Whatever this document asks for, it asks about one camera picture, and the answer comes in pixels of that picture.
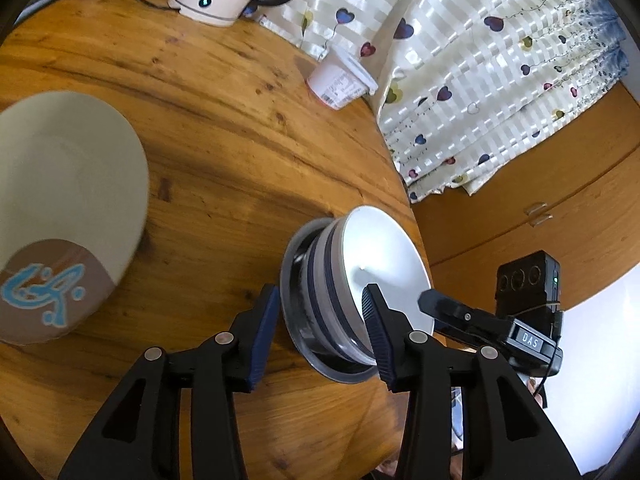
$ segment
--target drawer handle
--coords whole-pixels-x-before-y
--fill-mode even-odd
[[[524,214],[527,216],[533,215],[533,213],[537,213],[541,209],[546,207],[546,202],[536,202],[535,204],[530,205],[524,210]]]
[[[550,213],[547,213],[546,215],[542,215],[539,216],[538,218],[534,218],[531,222],[529,222],[529,225],[531,227],[535,227],[536,225],[540,225],[542,224],[542,222],[546,222],[547,220],[551,220],[554,216]]]

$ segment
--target wooden drawer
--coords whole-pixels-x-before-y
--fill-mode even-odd
[[[614,282],[640,261],[640,149],[546,214],[431,266],[435,288],[492,312],[498,267],[540,249],[560,262],[563,309]]]
[[[431,267],[524,224],[531,205],[552,207],[595,181],[640,145],[639,124],[640,107],[618,84],[475,195],[448,189],[413,206]]]

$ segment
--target beige plate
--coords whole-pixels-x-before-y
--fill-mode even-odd
[[[64,335],[122,278],[146,218],[148,169],[100,99],[45,92],[0,114],[0,339]]]

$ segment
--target stacked bowls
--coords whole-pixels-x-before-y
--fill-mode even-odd
[[[375,373],[376,361],[362,315],[362,291],[369,283],[378,284],[389,308],[404,312],[414,330],[433,333],[433,318],[418,309],[418,297],[431,288],[422,259],[404,230],[380,209],[361,206],[333,219],[300,256],[296,271],[302,300],[296,307],[304,310],[306,346],[312,346],[315,354],[370,370],[360,373],[361,380]],[[290,322],[290,308],[283,301],[287,328],[306,355],[308,348],[306,352],[300,348],[300,335],[294,333],[300,327]],[[326,367],[314,367],[333,380],[356,382],[336,378]]]

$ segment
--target plastic cup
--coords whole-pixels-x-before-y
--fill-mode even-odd
[[[334,110],[345,107],[366,92],[373,95],[378,90],[378,83],[369,72],[337,45],[330,47],[306,83],[323,103]]]

